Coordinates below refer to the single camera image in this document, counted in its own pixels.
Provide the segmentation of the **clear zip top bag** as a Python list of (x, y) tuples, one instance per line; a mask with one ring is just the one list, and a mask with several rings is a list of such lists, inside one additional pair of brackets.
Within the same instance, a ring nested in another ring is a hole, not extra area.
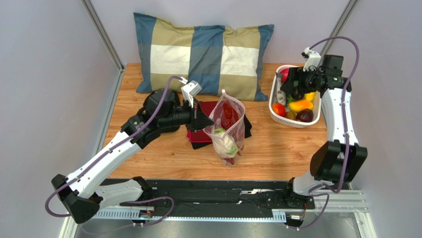
[(246, 108), (224, 89), (210, 114), (213, 125), (204, 129), (212, 140), (215, 153), (228, 168), (233, 168), (242, 156), (245, 146)]

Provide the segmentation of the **toy cauliflower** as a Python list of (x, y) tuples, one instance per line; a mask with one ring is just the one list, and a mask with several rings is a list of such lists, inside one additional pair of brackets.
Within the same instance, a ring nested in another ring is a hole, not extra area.
[(221, 158), (233, 158), (238, 152), (235, 140), (229, 134), (226, 134), (224, 128), (218, 128), (211, 134), (214, 150)]

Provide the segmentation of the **dark purple toy plum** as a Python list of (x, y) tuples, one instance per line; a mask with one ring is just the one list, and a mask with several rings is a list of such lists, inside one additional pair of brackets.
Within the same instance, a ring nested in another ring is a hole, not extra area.
[(304, 93), (302, 93), (302, 92), (299, 92), (297, 89), (296, 90), (294, 90), (294, 92), (291, 94), (291, 97), (295, 100), (295, 101), (298, 101), (298, 100), (302, 100), (303, 98), (304, 98)]

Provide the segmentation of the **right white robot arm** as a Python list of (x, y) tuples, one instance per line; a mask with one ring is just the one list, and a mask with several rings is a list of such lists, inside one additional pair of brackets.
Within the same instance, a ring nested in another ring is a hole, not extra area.
[(350, 111), (351, 77), (344, 77), (343, 56), (324, 55), (316, 65), (289, 68), (281, 90), (286, 94), (319, 92), (327, 141), (311, 158), (309, 170), (289, 180), (283, 195), (287, 207), (310, 201), (312, 192), (351, 182), (368, 156), (355, 135)]

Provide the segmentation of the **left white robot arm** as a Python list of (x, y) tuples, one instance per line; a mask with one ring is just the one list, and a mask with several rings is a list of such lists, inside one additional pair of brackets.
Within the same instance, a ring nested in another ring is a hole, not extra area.
[(181, 125), (194, 132), (213, 125), (195, 99), (200, 91), (200, 86), (185, 85), (181, 89), (184, 99), (180, 101), (174, 91), (156, 90), (89, 162), (67, 176), (58, 174), (52, 179), (60, 201), (77, 224), (87, 222), (100, 209), (150, 197), (152, 187), (142, 177), (111, 185), (103, 185), (103, 182), (162, 133), (175, 131)]

